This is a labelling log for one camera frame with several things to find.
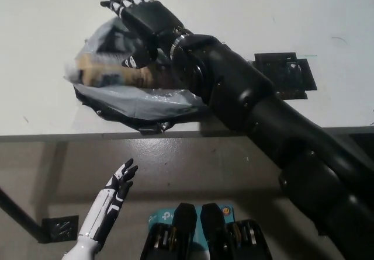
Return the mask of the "black and white right hand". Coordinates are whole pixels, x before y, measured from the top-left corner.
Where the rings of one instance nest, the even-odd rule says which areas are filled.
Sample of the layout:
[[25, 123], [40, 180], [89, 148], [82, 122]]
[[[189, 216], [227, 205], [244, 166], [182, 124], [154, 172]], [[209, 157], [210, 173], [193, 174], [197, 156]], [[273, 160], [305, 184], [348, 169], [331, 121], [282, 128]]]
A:
[[107, 0], [100, 5], [114, 12], [141, 40], [142, 47], [123, 60], [124, 67], [139, 69], [148, 66], [157, 59], [159, 49], [169, 54], [178, 37], [191, 33], [160, 1]]

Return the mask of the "white and black left hand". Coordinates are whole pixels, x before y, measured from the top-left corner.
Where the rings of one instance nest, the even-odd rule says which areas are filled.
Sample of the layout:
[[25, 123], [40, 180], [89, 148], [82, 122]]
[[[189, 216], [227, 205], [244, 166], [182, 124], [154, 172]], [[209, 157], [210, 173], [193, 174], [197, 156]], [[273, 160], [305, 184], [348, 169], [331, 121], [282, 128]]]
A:
[[105, 187], [99, 191], [79, 231], [103, 246], [118, 215], [123, 202], [133, 185], [137, 165], [131, 158], [110, 177]]

